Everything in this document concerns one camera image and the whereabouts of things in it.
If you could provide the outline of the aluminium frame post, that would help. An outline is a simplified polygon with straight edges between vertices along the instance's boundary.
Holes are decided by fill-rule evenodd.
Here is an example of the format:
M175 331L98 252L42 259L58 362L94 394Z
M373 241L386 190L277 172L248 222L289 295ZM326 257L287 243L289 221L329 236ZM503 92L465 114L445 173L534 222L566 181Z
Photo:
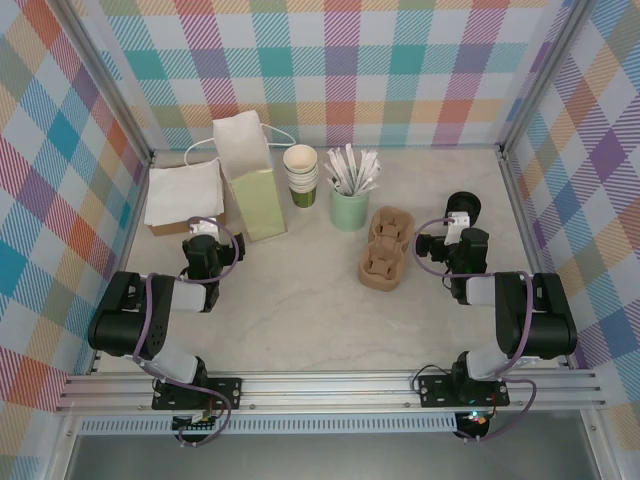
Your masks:
M516 112L504 139L499 143L499 151L504 161L508 159L515 144L531 123L535 110L555 80L571 47L576 42L584 23L588 20L596 4L597 0L575 0L572 3L564 22L558 29L556 39L542 57L540 69L533 78L531 88Z
M140 115L131 107L140 91L130 84L133 73L126 65L124 54L105 15L100 11L99 0L47 2L130 140L132 148L150 166L154 159L153 145L149 143L141 127Z

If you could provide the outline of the aluminium front rail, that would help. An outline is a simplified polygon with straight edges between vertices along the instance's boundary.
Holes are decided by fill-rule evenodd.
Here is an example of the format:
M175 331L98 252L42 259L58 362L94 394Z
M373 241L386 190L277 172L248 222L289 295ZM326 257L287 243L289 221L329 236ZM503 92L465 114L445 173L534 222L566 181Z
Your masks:
M413 373L391 371L213 372L213 377L242 379L238 414L411 413L421 409L410 387ZM516 372L507 386L510 404L500 412L522 409L537 385L533 411L592 410L608 405L607 395L590 370L534 368ZM55 412L61 415L150 414L154 391L144 373L98 372L72 376Z

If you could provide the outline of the printed paper carry bag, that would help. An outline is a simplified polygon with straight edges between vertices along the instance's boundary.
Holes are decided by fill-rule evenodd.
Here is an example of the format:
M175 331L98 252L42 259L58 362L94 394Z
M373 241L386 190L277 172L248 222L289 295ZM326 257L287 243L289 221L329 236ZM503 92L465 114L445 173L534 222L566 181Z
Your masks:
M252 241L286 231L267 127L249 110L213 120L209 139L217 154L212 161L219 165Z

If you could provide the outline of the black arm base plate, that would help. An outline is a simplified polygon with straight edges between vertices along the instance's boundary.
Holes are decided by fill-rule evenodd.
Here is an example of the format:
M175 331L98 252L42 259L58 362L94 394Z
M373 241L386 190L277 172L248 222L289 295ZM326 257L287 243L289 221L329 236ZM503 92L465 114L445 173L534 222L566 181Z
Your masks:
M160 380L152 382L153 398L151 408L157 411L168 410L221 410L224 401L209 393L178 387ZM231 409L239 408L242 393L241 378L211 378L204 383L204 388L225 396Z
M445 375L418 377L418 393L423 408L505 407L510 405L504 382L468 380L456 383Z

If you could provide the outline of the small controller board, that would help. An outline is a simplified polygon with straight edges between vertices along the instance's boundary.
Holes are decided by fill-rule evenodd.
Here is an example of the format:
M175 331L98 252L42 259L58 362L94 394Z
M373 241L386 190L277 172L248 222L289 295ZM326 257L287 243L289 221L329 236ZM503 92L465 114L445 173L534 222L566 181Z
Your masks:
M475 428L487 423L492 418L491 413L469 411L456 414L457 428L459 430Z
M217 428L218 419L218 415L211 414L210 412L178 415L172 418L171 428L173 431L213 431Z

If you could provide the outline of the mint green straw holder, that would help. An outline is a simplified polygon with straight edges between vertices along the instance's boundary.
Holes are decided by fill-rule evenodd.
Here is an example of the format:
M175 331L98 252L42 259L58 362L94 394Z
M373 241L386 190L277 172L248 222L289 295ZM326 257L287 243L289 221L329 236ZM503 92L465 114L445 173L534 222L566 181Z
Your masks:
M354 232L365 225L369 195L346 196L331 191L331 222L341 231Z

